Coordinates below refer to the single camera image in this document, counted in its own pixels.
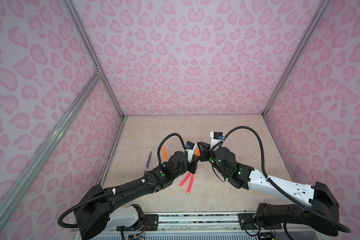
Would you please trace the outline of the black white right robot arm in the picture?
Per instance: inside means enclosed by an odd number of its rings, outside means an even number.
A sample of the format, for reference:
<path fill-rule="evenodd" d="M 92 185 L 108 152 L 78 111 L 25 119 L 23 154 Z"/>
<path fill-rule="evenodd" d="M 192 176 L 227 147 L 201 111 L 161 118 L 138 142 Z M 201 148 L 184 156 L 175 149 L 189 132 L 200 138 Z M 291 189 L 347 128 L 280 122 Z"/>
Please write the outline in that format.
<path fill-rule="evenodd" d="M 199 143 L 198 157 L 188 156 L 188 162 L 209 162 L 225 180 L 237 189 L 270 194 L 289 201 L 287 205 L 260 203 L 253 215 L 253 224 L 271 228 L 278 224 L 300 224 L 315 231 L 336 237 L 339 234 L 339 203 L 329 188 L 322 183 L 305 185 L 265 176 L 261 171 L 236 161 L 236 155 L 221 147 L 210 152 L 210 146 Z"/>

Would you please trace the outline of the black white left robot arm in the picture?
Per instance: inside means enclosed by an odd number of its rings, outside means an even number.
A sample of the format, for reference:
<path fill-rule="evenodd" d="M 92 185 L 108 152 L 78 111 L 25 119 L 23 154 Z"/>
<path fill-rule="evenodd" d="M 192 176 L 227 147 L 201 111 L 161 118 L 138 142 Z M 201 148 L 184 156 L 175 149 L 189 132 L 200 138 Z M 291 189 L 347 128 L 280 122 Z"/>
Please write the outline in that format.
<path fill-rule="evenodd" d="M 167 162 L 145 171 L 139 179 L 116 187 L 90 188 L 74 211 L 82 239 L 89 240 L 100 234 L 111 220 L 110 214 L 124 204 L 171 186 L 186 172 L 194 174 L 198 161 L 199 158 L 193 156 L 189 162 L 186 153 L 177 151 Z"/>

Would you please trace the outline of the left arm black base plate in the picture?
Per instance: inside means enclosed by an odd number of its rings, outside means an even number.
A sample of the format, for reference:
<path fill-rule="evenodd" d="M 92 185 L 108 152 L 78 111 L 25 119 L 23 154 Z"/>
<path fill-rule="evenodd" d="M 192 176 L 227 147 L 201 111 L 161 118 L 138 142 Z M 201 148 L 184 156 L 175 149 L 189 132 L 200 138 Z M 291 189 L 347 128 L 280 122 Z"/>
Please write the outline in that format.
<path fill-rule="evenodd" d="M 117 231 L 156 231 L 158 229 L 159 215 L 144 215 L 143 217 L 133 216 L 126 217 L 121 220 L 121 223 L 117 224 Z"/>

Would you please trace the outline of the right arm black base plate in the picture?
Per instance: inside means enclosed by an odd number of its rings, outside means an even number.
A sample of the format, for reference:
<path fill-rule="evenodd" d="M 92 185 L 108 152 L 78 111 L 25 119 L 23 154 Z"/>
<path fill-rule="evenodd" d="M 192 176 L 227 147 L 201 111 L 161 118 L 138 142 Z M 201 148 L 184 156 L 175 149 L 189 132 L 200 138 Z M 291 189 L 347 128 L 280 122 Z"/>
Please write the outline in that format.
<path fill-rule="evenodd" d="M 282 230 L 283 227 L 281 224 L 274 224 L 271 226 L 266 226 L 265 222 L 257 221 L 254 219 L 254 213 L 239 213 L 237 214 L 238 221 L 240 224 L 241 230 L 254 230 L 258 231 L 259 228 L 262 230 Z"/>

